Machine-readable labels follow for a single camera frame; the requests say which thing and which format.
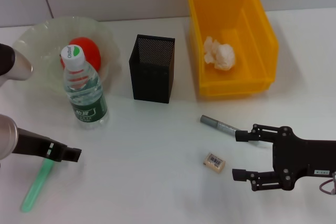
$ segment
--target bottle cap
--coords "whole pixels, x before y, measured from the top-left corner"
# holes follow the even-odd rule
[[[85,62],[83,49],[77,45],[69,45],[63,48],[61,57],[65,67],[70,71],[81,70]]]

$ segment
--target white table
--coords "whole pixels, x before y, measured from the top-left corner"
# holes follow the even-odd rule
[[[189,62],[188,18],[105,23],[120,60],[105,83],[110,121],[77,126],[66,98],[0,88],[0,113],[23,129],[82,149],[78,163],[57,163],[34,209],[20,205],[42,158],[12,154],[1,162],[1,223],[334,223],[336,196],[324,178],[302,178],[293,191],[253,192],[232,168],[272,170],[271,145],[255,147],[200,124],[202,114],[250,130],[253,123],[291,126],[302,138],[335,140],[336,9],[269,12],[280,44],[276,82],[241,100],[198,101]],[[28,27],[0,29],[11,45]],[[170,104],[135,101],[128,60],[137,34],[173,37],[175,79]],[[227,161],[221,174],[203,166],[208,152]]]

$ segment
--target cable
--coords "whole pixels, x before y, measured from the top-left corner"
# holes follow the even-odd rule
[[[333,179],[330,179],[330,180],[327,180],[326,182],[323,182],[323,183],[320,185],[319,189],[320,189],[320,191],[324,192],[325,194],[335,195],[335,189],[333,189],[331,192],[322,189],[323,186],[325,186],[326,184],[328,184],[328,183],[330,183],[330,182],[333,182]]]

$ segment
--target plastic bottle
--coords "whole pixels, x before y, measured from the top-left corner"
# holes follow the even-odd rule
[[[109,113],[100,78],[85,60],[82,48],[66,46],[61,57],[65,64],[64,88],[79,123],[86,129],[105,124]]]

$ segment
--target green label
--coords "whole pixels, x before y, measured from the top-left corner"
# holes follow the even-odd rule
[[[73,56],[77,56],[79,54],[79,48],[74,46],[74,53]]]
[[[102,94],[94,103],[89,105],[76,105],[71,103],[76,117],[85,123],[92,123],[101,119],[107,112],[107,105]]]

